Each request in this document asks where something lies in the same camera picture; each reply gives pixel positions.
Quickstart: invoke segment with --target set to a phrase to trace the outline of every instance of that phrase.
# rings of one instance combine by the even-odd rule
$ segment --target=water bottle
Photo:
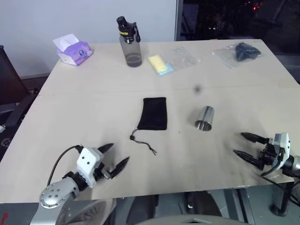
[[[136,22],[129,23],[123,16],[117,18],[120,31],[120,43],[127,65],[138,67],[142,64],[140,49],[141,37]]]

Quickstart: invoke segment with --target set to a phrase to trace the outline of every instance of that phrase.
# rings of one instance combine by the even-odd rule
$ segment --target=floor
[[[219,207],[222,217],[230,218],[224,191],[211,190],[209,193],[213,196]],[[282,191],[274,185],[248,187],[247,194],[255,225],[300,225],[300,209],[293,204],[290,204],[286,217],[275,216],[269,211],[268,207],[276,201],[278,197],[282,196]],[[126,224],[129,208],[133,200],[133,197],[118,199],[119,208],[115,218],[116,225]],[[71,206],[71,216],[75,215],[76,212],[89,203],[90,201],[75,201]],[[155,217],[185,214],[182,203],[182,194],[180,193],[159,195]],[[7,213],[8,217],[4,225],[28,225],[37,207],[37,203],[0,204],[0,219]]]

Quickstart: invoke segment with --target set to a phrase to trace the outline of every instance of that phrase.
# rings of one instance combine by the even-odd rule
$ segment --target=black chair
[[[36,96],[37,91],[25,87],[0,45],[0,105],[18,103],[12,110],[0,113],[0,125],[5,128],[0,132],[0,161]]]

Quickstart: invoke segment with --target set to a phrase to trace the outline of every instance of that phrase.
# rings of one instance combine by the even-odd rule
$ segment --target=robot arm
[[[61,225],[66,221],[70,203],[79,196],[87,187],[93,188],[96,181],[106,177],[112,179],[118,175],[129,157],[117,164],[116,168],[109,172],[104,169],[101,162],[104,153],[113,144],[107,144],[100,148],[82,148],[77,160],[77,172],[67,173],[62,180],[48,185],[40,194],[39,205],[30,225]]]
[[[291,141],[287,133],[275,134],[274,138],[264,138],[252,133],[241,133],[251,142],[265,144],[258,159],[239,150],[233,150],[239,157],[263,170],[265,165],[271,165],[272,169],[261,174],[265,176],[275,170],[282,169],[282,173],[289,177],[300,177],[300,156],[290,155]]]

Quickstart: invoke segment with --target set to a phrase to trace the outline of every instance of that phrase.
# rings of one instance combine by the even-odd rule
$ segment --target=metal cylinder
[[[212,121],[214,119],[215,110],[211,106],[204,107],[199,116],[197,121],[195,122],[195,126],[197,129],[202,131],[210,131],[212,128]]]

